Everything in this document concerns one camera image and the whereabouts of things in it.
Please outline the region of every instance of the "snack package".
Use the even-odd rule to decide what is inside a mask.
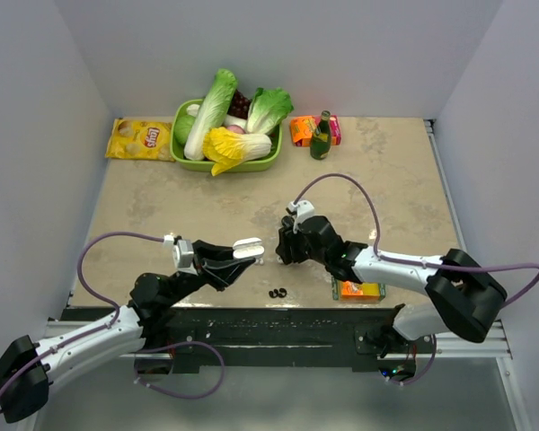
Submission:
[[[295,117],[289,122],[289,131],[291,132],[291,140],[295,146],[309,146],[312,140],[317,124],[320,122],[320,116],[313,117],[305,115],[303,117]],[[341,144],[341,129],[337,115],[330,117],[331,144]]]
[[[385,285],[378,283],[352,283],[331,278],[331,294],[335,301],[379,303],[385,298]]]
[[[172,123],[115,119],[106,157],[173,162],[170,155],[171,133]]]

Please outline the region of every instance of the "green lettuce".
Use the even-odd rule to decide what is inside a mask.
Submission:
[[[258,88],[252,99],[245,125],[247,133],[268,134],[287,117],[294,106],[289,93],[281,88],[264,90]]]
[[[199,107],[198,116],[188,135],[183,149],[187,159],[202,160],[204,137],[212,128],[219,128],[224,123],[227,110],[237,88],[237,79],[227,69],[219,69],[214,83]]]

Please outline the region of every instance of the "beige table surface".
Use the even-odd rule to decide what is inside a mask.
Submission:
[[[265,264],[248,269],[223,293],[204,286],[179,305],[225,307],[393,307],[427,298],[389,287],[379,305],[341,303],[331,298],[331,279],[314,262],[283,266],[274,252],[279,221],[290,200],[310,180],[343,172],[370,193],[381,219],[380,248],[407,254],[446,253],[457,246],[455,231],[431,145],[421,119],[340,118],[342,142],[323,161],[291,144],[284,121],[281,154],[265,172],[189,172],[178,163],[111,160],[93,216],[92,237],[127,230],[162,236],[168,232],[219,245],[257,236]],[[372,216],[358,190],[341,179],[324,180],[306,197],[345,239],[372,242]],[[111,238],[97,244],[84,263],[92,287],[118,303],[143,272],[172,274],[172,257],[155,242]],[[285,287],[284,299],[268,291]],[[76,284],[70,305],[101,305]]]

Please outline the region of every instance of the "gray floor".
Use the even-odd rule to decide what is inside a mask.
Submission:
[[[169,376],[161,385],[197,392],[218,369]],[[204,400],[174,400],[133,385],[119,359],[52,397],[44,431],[513,430],[495,360],[440,359],[418,383],[398,388],[346,369],[230,368]]]

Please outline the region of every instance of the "wire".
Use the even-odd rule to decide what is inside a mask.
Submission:
[[[77,273],[78,273],[78,279],[80,280],[80,283],[82,284],[84,289],[86,289],[86,291],[90,295],[98,298],[101,301],[104,301],[105,303],[108,303],[109,305],[111,305],[113,307],[113,309],[115,310],[114,316],[111,318],[108,325],[103,324],[103,325],[97,326],[95,328],[92,328],[91,330],[87,330],[86,332],[82,332],[81,334],[77,334],[77,335],[75,335],[75,336],[73,336],[73,337],[71,337],[69,339],[65,339],[64,341],[58,343],[57,345],[52,346],[47,351],[45,351],[45,352],[39,354],[38,356],[34,357],[31,361],[29,361],[26,365],[24,365],[16,373],[14,373],[12,375],[12,377],[10,377],[6,381],[6,383],[4,383],[2,385],[2,387],[0,388],[0,399],[5,394],[5,392],[10,388],[10,386],[12,386],[12,384],[18,379],[18,377],[20,377],[21,375],[26,373],[30,368],[35,366],[39,361],[41,361],[42,359],[44,359],[47,356],[55,354],[59,349],[67,346],[70,343],[73,343],[74,341],[77,341],[79,339],[83,339],[84,337],[88,337],[88,336],[98,332],[99,330],[104,330],[104,329],[111,328],[111,325],[113,325],[114,322],[118,319],[119,305],[116,302],[112,301],[107,296],[101,295],[101,294],[97,293],[96,291],[94,291],[90,287],[90,285],[88,285],[88,283],[86,282],[86,280],[84,278],[84,271],[83,271],[84,258],[85,258],[86,253],[94,246],[94,244],[97,244],[98,242],[100,242],[103,239],[110,238],[111,236],[131,236],[131,237],[134,237],[134,238],[141,238],[143,240],[149,240],[149,241],[154,241],[154,242],[162,242],[163,241],[162,238],[143,235],[141,233],[118,231],[118,232],[105,233],[104,235],[100,235],[100,236],[94,238],[93,240],[91,240],[90,242],[88,242],[86,244],[86,246],[84,247],[84,249],[82,250],[82,252],[80,253],[80,256],[78,257],[78,264],[77,264],[77,268],[76,268]]]
[[[134,375],[136,376],[136,380],[134,381],[134,383],[142,383],[148,389],[151,389],[153,391],[158,391],[164,395],[169,395],[174,398],[181,398],[183,400],[199,400],[200,398],[206,398],[207,396],[217,391],[219,387],[222,385],[222,382],[224,381],[225,363],[224,363],[224,358],[222,358],[222,355],[213,346],[210,346],[209,344],[202,343],[201,341],[182,341],[181,343],[175,343],[169,346],[138,350],[137,353],[157,353],[157,352],[162,352],[164,350],[170,350],[172,348],[178,348],[178,347],[184,347],[184,346],[204,347],[217,356],[217,360],[219,361],[221,370],[220,370],[219,379],[217,379],[217,383],[214,386],[212,386],[211,389],[208,389],[207,391],[199,393],[197,395],[188,395],[185,393],[169,391],[167,389],[160,388],[159,386],[155,386],[151,383],[148,383],[144,379],[142,379],[135,365],[134,365]]]
[[[371,209],[371,215],[373,216],[374,223],[376,225],[376,238],[374,239],[374,245],[373,245],[374,254],[379,259],[385,260],[387,262],[392,262],[392,263],[411,265],[414,267],[445,269],[445,270],[450,270],[450,271],[466,272],[466,273],[473,273],[473,274],[483,274],[483,273],[488,273],[488,272],[504,272],[504,271],[512,271],[516,269],[537,269],[537,274],[531,279],[531,281],[527,283],[527,285],[523,287],[521,290],[519,290],[516,294],[511,296],[503,304],[503,308],[507,307],[508,305],[511,305],[517,299],[521,298],[524,294],[526,294],[529,290],[531,290],[531,288],[535,286],[537,282],[539,281],[539,264],[538,263],[527,262],[527,263],[517,263],[513,265],[498,265],[498,266],[493,266],[493,267],[457,267],[455,265],[442,265],[442,264],[437,264],[437,263],[420,262],[418,260],[409,260],[409,259],[397,259],[397,258],[390,258],[388,256],[385,256],[383,253],[379,252],[379,242],[381,241],[381,225],[379,224],[379,216],[377,215],[376,207],[374,206],[374,203],[371,200],[371,197],[369,197],[369,194],[367,194],[363,186],[359,184],[356,180],[351,178],[349,175],[346,175],[344,173],[326,173],[324,175],[317,177],[315,180],[307,184],[307,186],[304,187],[304,189],[299,193],[299,195],[297,195],[296,200],[294,200],[294,204],[296,204],[299,201],[299,199],[301,199],[303,195],[311,187],[313,187],[317,182],[321,180],[325,180],[326,178],[331,178],[331,177],[342,178],[344,180],[348,180],[349,182],[353,183],[359,189],[359,191],[361,191],[367,203],[369,204],[369,208]]]

